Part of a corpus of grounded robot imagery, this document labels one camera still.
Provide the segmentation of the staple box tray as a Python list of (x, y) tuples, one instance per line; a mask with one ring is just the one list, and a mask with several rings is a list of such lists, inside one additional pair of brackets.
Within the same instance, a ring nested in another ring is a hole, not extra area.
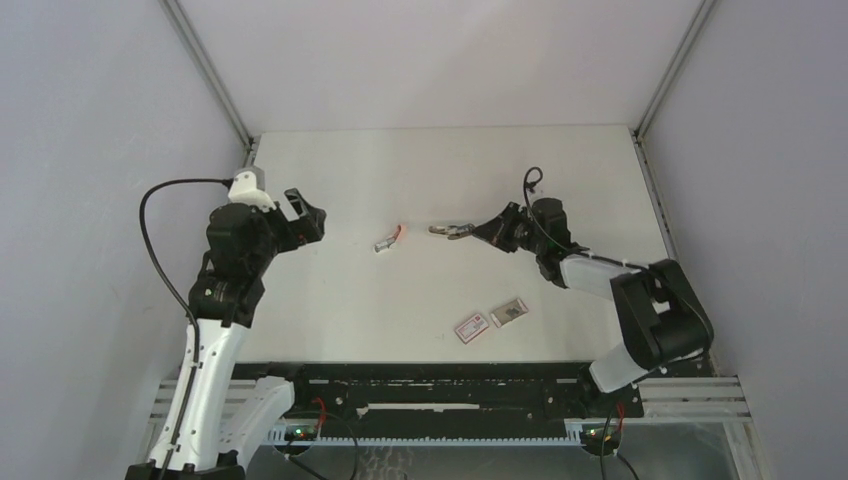
[(496, 328), (502, 328), (516, 319), (526, 315), (529, 309), (525, 302), (516, 297), (509, 302), (496, 307), (490, 312), (490, 319)]

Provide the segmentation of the red white staple box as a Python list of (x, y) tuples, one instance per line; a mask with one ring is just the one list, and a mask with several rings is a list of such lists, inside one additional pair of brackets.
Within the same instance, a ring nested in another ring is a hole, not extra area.
[(453, 331), (463, 344), (469, 344), (491, 327), (489, 320), (481, 313), (475, 313), (457, 324)]

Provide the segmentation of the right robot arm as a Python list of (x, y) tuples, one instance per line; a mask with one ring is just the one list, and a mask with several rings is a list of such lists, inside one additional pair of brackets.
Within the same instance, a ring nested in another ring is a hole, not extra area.
[(573, 241), (557, 199), (541, 198), (529, 206), (511, 202), (472, 234), (506, 253), (530, 252), (546, 281), (614, 305), (622, 340), (589, 365), (577, 391), (579, 406), (589, 415), (613, 408), (617, 390), (712, 346), (713, 326), (677, 261), (642, 266), (590, 251)]

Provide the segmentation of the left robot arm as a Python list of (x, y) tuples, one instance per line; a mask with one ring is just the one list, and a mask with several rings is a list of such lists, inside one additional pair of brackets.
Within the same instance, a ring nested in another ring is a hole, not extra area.
[(209, 216), (209, 245), (201, 269), (179, 304), (188, 318), (184, 359), (174, 398), (148, 459), (131, 465), (129, 479), (243, 479), (277, 420), (305, 414), (311, 388), (272, 376), (222, 421), (230, 381), (265, 289), (274, 258), (324, 236), (326, 213), (300, 192), (284, 193), (297, 216), (285, 217), (263, 191), (239, 194)]

